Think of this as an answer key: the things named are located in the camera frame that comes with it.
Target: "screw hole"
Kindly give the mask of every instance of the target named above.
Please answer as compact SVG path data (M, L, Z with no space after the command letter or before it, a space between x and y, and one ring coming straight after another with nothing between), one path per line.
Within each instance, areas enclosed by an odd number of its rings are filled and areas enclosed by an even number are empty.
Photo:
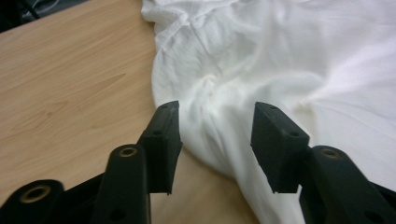
M49 186L40 185L24 192L20 200L22 203L35 203L45 198L49 193L50 193Z
M132 157L137 153L137 149L134 147L127 147L120 151L119 155L121 157Z
M323 155L325 155L326 157L329 157L331 159L340 159L341 158L341 155L337 151L334 151L332 149L324 148L321 151L322 151Z
M122 211L122 209L120 209L120 208L114 209L114 210L110 213L110 216L108 216L108 218L109 218L111 221L121 221L121 220L125 219L125 217L126 217L125 212Z
M384 219L376 212L364 211L364 215L374 223L384 223Z

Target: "wooden table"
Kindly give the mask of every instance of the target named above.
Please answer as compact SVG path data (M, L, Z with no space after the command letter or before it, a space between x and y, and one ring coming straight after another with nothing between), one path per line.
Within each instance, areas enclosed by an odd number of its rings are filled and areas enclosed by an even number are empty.
M0 203L37 179L69 189L135 143L154 112L141 1L91 0L0 34ZM236 184L180 154L153 223L258 223Z

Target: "wood grain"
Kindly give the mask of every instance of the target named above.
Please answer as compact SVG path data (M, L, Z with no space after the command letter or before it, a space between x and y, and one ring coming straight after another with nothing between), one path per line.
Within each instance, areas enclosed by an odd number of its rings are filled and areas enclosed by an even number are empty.
M153 112L152 24L136 0L91 0L0 34L0 203L37 179L69 189L134 143ZM183 151L153 223L258 223L236 184Z

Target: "black plastic part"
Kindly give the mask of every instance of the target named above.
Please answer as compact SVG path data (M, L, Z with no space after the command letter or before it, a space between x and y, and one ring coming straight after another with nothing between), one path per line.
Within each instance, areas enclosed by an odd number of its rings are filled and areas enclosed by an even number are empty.
M306 223L396 223L395 192L369 182L343 151L307 144L307 135L277 107L256 104L253 151L273 191L303 187Z
M178 128L178 101L158 107L138 145L146 150L150 193L172 193L182 143Z
M47 224L62 220L64 187L56 180L37 180L17 189L0 210L0 223Z
M309 136L279 108L256 103L251 146L273 192L295 193Z
M113 150L93 207L91 224L149 223L145 150L126 145Z
M324 223L395 223L392 207L343 151L314 147L306 166L327 208Z
M93 204L102 182L103 174L97 175L64 193L63 224L86 224L92 216Z

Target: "white cloth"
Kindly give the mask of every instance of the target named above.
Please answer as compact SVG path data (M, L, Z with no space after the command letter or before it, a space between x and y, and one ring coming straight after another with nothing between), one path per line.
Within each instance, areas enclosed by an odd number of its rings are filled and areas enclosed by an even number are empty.
M395 12L394 0L143 0L155 104L179 100L185 146L236 179L261 223L304 219L249 146L257 101L396 190Z

